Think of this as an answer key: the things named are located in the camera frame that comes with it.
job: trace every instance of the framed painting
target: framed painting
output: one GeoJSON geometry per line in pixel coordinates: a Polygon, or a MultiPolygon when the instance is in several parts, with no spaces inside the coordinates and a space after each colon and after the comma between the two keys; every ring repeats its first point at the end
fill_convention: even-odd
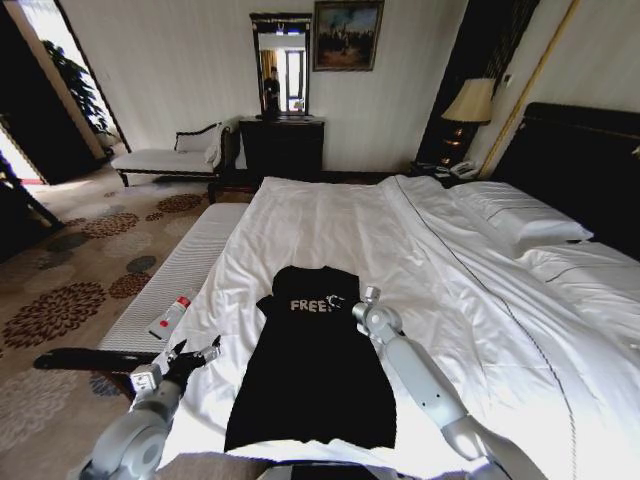
{"type": "Polygon", "coordinates": [[[316,2],[313,70],[373,70],[384,0],[316,2]]]}

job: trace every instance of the table lamp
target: table lamp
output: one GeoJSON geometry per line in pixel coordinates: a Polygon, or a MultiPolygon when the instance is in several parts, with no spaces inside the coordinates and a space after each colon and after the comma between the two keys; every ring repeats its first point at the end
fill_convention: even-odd
{"type": "Polygon", "coordinates": [[[471,140],[478,126],[491,121],[491,97],[493,96],[494,78],[469,78],[456,96],[442,118],[456,125],[454,138],[444,138],[444,150],[440,155],[440,163],[446,167],[462,161],[467,153],[471,140]]]}

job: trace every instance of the white pillow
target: white pillow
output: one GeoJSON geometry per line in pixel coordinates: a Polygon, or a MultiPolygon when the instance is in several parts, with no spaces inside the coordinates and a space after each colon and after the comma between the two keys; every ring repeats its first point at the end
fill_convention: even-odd
{"type": "Polygon", "coordinates": [[[177,134],[175,150],[178,152],[204,152],[213,141],[214,130],[220,123],[214,123],[200,133],[177,134]]]}
{"type": "Polygon", "coordinates": [[[515,187],[471,182],[448,190],[464,211],[473,212],[519,256],[528,248],[588,240],[593,234],[558,210],[515,187]]]}
{"type": "Polygon", "coordinates": [[[221,123],[212,129],[213,138],[204,151],[204,163],[210,163],[211,168],[216,168],[222,161],[222,130],[223,125],[221,123]]]}
{"type": "Polygon", "coordinates": [[[596,242],[534,248],[518,261],[584,319],[640,345],[640,263],[596,242]]]}

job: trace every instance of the carpet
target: carpet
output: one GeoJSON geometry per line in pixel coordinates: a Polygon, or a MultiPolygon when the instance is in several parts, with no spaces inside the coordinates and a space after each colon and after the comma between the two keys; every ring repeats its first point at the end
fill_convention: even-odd
{"type": "MultiPolygon", "coordinates": [[[[98,374],[32,363],[53,348],[95,348],[209,206],[206,182],[131,180],[124,188],[105,166],[29,187],[67,226],[0,265],[0,478],[66,478],[129,407],[98,374]]],[[[229,456],[184,456],[156,478],[255,479],[262,470],[262,462],[229,456]]]]}

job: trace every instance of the telephone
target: telephone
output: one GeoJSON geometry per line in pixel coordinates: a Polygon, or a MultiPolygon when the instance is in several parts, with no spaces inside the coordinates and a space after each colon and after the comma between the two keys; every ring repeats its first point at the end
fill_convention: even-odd
{"type": "Polygon", "coordinates": [[[475,178],[478,170],[479,168],[473,162],[467,161],[454,165],[451,167],[450,172],[458,178],[471,180],[472,178],[475,178]]]}

